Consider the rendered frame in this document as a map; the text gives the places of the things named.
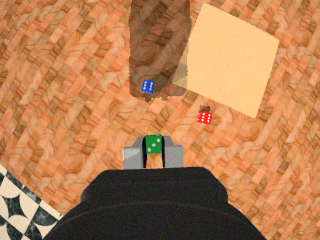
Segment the red die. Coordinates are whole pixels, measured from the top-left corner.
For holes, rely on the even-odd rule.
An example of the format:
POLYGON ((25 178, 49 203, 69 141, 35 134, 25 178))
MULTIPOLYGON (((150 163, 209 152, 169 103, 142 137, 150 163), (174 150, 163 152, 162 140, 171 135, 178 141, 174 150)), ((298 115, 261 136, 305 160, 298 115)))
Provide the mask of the red die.
POLYGON ((212 113, 200 111, 197 122, 210 124, 211 118, 212 118, 212 113))

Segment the green die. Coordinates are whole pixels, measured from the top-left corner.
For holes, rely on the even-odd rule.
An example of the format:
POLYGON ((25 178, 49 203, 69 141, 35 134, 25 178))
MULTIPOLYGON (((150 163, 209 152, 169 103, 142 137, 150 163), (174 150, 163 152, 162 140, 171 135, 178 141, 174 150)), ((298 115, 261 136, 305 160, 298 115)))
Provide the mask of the green die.
POLYGON ((147 154, 158 154, 162 153, 162 135, 152 134, 146 135, 146 153, 147 154))

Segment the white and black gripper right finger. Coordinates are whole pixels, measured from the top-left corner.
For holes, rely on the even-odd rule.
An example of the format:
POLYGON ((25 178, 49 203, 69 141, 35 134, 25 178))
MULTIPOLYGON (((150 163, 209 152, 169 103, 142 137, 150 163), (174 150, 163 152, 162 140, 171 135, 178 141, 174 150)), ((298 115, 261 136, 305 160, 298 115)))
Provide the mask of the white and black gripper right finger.
POLYGON ((169 135, 162 136, 163 168, 184 167, 183 146, 174 145, 169 135))

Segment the tan square mat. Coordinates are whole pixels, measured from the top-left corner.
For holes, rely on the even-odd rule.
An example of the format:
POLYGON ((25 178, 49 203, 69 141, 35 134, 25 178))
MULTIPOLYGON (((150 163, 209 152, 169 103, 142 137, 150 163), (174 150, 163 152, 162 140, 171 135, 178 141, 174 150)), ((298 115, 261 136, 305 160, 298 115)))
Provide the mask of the tan square mat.
POLYGON ((255 118, 279 41, 203 3, 172 83, 255 118))

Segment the blue die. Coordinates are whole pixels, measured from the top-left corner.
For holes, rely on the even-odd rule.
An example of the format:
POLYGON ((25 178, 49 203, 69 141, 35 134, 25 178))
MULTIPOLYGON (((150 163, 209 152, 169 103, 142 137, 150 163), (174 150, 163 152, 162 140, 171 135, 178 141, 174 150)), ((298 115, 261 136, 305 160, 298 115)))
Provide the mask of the blue die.
POLYGON ((143 80, 142 92, 153 94, 155 82, 150 80, 143 80))

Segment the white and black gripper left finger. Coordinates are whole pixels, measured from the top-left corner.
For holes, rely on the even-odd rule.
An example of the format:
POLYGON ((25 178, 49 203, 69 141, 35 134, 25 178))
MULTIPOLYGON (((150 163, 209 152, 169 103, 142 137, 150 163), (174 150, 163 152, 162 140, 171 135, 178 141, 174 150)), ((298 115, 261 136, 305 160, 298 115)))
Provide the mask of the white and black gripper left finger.
POLYGON ((145 169, 147 164, 146 138, 138 136, 132 146, 122 149, 124 169, 145 169))

